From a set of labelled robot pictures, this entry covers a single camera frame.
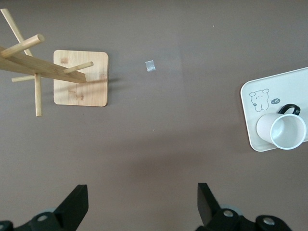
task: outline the white mug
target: white mug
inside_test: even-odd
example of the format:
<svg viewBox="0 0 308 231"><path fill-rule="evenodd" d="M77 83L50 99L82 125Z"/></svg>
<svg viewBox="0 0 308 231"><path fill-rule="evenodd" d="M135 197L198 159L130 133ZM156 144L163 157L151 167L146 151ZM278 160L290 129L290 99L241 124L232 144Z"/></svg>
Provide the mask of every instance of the white mug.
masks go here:
<svg viewBox="0 0 308 231"><path fill-rule="evenodd" d="M292 114L284 114L294 108ZM283 106L278 113L263 115L257 122L257 133L263 140L284 150L298 147L306 137L306 124L299 117L300 107L295 104Z"/></svg>

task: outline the black clamp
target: black clamp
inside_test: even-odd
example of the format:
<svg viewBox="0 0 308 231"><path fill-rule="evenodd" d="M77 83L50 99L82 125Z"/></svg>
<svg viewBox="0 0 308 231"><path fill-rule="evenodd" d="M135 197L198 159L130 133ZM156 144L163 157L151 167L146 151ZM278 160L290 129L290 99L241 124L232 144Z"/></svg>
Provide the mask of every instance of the black clamp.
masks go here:
<svg viewBox="0 0 308 231"><path fill-rule="evenodd" d="M55 211L40 213L16 228L10 221L0 221L0 231L76 231L88 208L87 186L78 185Z"/></svg>
<svg viewBox="0 0 308 231"><path fill-rule="evenodd" d="M254 223L232 209L222 209L206 183L198 184L198 210L204 226L196 231L292 231L274 216L258 216Z"/></svg>

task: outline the square wooden base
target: square wooden base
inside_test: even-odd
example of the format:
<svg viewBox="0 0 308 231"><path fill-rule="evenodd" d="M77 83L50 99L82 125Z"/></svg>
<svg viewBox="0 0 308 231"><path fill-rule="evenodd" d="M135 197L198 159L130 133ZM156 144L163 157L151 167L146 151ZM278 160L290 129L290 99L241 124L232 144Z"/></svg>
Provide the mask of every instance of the square wooden base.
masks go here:
<svg viewBox="0 0 308 231"><path fill-rule="evenodd" d="M86 83L53 82L53 99L56 104L104 107L108 103L108 55L105 52L56 50L53 62L67 68L87 62L94 66L79 70Z"/></svg>

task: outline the white plastic tray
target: white plastic tray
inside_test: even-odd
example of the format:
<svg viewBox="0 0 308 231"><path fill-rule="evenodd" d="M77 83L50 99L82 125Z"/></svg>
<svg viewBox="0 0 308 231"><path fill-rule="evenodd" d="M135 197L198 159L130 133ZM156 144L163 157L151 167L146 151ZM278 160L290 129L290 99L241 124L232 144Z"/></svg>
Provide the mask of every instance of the white plastic tray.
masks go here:
<svg viewBox="0 0 308 231"><path fill-rule="evenodd" d="M308 67L249 81L242 86L241 98L251 147L258 152L275 149L275 145L258 136L257 121L264 114L276 113L282 106L294 103L301 108L299 116L308 126Z"/></svg>

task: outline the wooden mug tree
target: wooden mug tree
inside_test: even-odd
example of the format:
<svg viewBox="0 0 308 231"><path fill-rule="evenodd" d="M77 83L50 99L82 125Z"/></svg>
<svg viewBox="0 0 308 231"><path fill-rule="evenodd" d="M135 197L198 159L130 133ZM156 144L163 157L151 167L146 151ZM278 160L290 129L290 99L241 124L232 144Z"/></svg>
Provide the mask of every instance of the wooden mug tree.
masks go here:
<svg viewBox="0 0 308 231"><path fill-rule="evenodd" d="M8 9L1 12L19 43L7 49L0 47L0 69L29 75L12 78L12 82L34 79L36 116L42 116L41 77L54 79L56 104L107 105L108 55L105 52L57 50L54 63L35 58L29 48L45 38L37 34L24 40Z"/></svg>

